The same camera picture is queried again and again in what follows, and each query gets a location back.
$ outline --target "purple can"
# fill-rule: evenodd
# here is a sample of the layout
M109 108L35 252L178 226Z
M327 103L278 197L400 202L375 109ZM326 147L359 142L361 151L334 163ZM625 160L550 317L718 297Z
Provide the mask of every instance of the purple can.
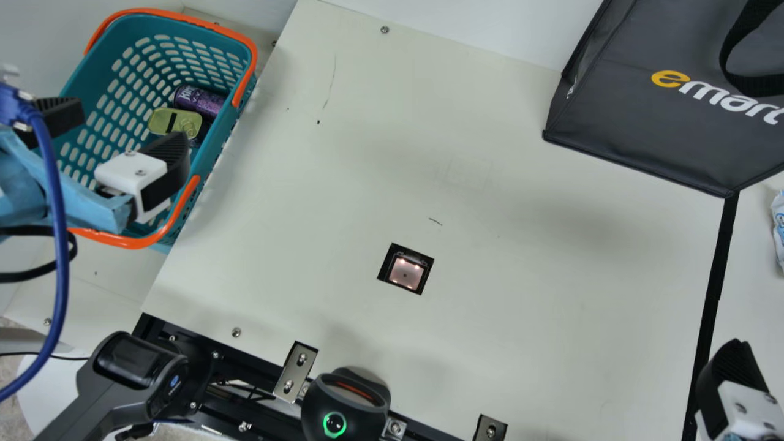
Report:
M218 117L226 97L189 85L182 85L174 91L174 107L195 111L209 121Z

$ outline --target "black metal frame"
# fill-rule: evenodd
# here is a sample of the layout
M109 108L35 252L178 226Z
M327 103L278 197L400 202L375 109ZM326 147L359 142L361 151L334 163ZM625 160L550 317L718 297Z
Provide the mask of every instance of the black metal frame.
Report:
M227 380L243 381L261 392L271 393L283 371L281 366L148 314L142 314L133 335L146 341L165 340L171 336L195 341L207 352L217 352L214 374ZM219 395L208 391L201 403L197 404L198 412L182 424L195 428L203 425L239 441L305 441L299 419L239 395ZM406 422L403 441L459 441L454 436L403 415L390 412L390 416ZM241 432L239 428L243 422L250 427Z

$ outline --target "black strap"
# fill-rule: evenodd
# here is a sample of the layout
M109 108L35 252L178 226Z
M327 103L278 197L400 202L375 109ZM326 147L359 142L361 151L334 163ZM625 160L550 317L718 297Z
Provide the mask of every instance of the black strap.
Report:
M727 60L732 50L748 35L758 29L784 0L749 0L727 34L719 53L719 64L724 77L747 97L772 97L784 94L784 73L749 77L727 70Z
M24 225L22 227L1 227L0 236L54 236L52 227L43 225ZM74 233L68 232L68 242L72 247L68 250L68 261L74 260L76 257L76 236ZM24 282L26 280L35 279L44 274L49 274L57 268L56 261L49 262L48 264L41 265L37 268L28 269L20 272L0 272L0 283L15 283Z

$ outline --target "teal plastic basket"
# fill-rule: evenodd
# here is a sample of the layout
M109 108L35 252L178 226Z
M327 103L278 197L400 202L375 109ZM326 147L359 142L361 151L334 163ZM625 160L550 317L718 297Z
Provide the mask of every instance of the teal plastic basket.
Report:
M146 224L131 223L121 235L92 230L81 234L125 248L155 242L170 247L256 85L255 68L252 42L215 24L158 9L128 9L107 18L61 93L79 97L86 117L83 127L55 140L57 165L64 174L94 189L98 164L155 138L147 120L155 108L171 105L182 84L227 99L201 146L191 149L189 185L171 209ZM193 191L187 194L189 187Z

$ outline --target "floor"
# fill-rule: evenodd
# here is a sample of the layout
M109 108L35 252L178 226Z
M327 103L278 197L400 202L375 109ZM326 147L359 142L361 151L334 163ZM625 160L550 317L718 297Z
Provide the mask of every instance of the floor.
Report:
M0 327L4 326L21 327L11 320L0 317ZM0 358L0 387L7 385L16 377L22 358L21 356ZM156 441L207 441L215 438L206 432L195 432L174 425L159 425L156 433L145 439L154 439ZM33 432L24 419L16 396L0 403L0 441L30 441L32 439ZM110 436L107 439L113 440L114 437Z

